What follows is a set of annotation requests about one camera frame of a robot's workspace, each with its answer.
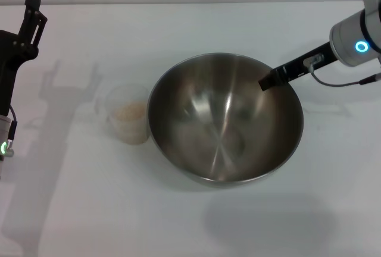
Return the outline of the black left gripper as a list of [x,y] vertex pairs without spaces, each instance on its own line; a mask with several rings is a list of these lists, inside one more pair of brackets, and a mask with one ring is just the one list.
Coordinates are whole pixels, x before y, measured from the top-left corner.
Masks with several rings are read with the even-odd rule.
[[38,56],[38,45],[48,19],[39,10],[41,0],[25,0],[18,34],[1,30],[1,115],[10,110],[18,69]]

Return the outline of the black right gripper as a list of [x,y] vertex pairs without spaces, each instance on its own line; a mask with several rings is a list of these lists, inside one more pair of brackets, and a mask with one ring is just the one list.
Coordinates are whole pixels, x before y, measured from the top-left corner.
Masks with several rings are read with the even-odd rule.
[[322,68],[338,60],[331,49],[330,43],[327,42],[312,51],[271,70],[265,77],[258,81],[261,90],[264,92],[272,87],[283,86],[300,76],[308,74],[308,67],[304,64],[304,61],[314,59],[315,57],[320,59],[316,63],[315,68]]

